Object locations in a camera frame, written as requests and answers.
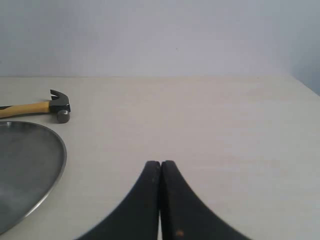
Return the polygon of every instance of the table surface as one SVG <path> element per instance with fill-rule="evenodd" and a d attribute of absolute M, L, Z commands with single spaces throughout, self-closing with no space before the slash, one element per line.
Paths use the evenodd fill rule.
<path fill-rule="evenodd" d="M 1 240 L 71 240 L 107 216 L 146 161 L 174 160 L 218 216 L 253 240 L 320 235 L 320 98 L 290 76 L 0 78 L 1 106 L 69 96 L 49 197 Z"/>

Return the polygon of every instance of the hammer head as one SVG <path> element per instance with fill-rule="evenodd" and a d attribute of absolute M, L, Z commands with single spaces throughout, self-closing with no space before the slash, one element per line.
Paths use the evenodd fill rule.
<path fill-rule="evenodd" d="M 71 112 L 69 98 L 62 92 L 50 90 L 52 100 L 49 102 L 50 113 L 58 113 L 61 110 Z"/>

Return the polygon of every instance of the tray rim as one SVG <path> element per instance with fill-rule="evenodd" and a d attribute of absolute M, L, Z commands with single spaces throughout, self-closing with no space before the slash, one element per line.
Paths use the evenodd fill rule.
<path fill-rule="evenodd" d="M 52 185 L 50 186 L 49 190 L 43 195 L 43 197 L 25 214 L 23 215 L 21 218 L 19 218 L 17 221 L 15 221 L 14 223 L 12 223 L 6 230 L 4 231 L 0 231 L 0 236 L 4 233 L 6 233 L 7 231 L 9 231 L 10 229 L 12 229 L 14 226 L 16 226 L 17 224 L 19 224 L 20 222 L 22 222 L 26 217 L 28 217 L 33 211 L 35 211 L 43 202 L 44 200 L 46 200 L 46 198 L 49 196 L 49 194 L 52 192 L 52 190 L 55 188 L 55 186 L 58 184 L 59 180 L 61 179 L 65 168 L 66 168 L 66 164 L 67 164 L 67 148 L 65 145 L 65 142 L 62 140 L 62 138 L 52 129 L 50 129 L 47 126 L 38 124 L 38 123 L 34 123 L 34 122 L 29 122 L 29 121 L 0 121 L 0 128 L 2 127 L 1 125 L 3 123 L 19 123 L 19 124 L 27 124 L 27 125 L 34 125 L 37 127 L 41 127 L 46 129 L 47 131 L 49 131 L 50 133 L 52 133 L 61 143 L 62 148 L 63 148 L 63 162 L 62 162 L 62 166 L 60 168 L 60 172 L 57 175 L 55 181 L 52 183 Z"/>

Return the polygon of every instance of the round metal plate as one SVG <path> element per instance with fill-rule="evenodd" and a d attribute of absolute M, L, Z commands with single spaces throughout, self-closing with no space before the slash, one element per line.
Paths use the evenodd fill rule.
<path fill-rule="evenodd" d="M 0 121 L 0 234 L 35 210 L 60 179 L 62 139 L 30 122 Z"/>

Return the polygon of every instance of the yellow handle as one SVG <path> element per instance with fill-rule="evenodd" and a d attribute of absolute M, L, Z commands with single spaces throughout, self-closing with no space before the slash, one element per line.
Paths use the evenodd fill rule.
<path fill-rule="evenodd" d="M 0 107 L 0 118 L 7 118 L 21 114 L 49 113 L 49 102 L 39 102 L 26 105 Z"/>

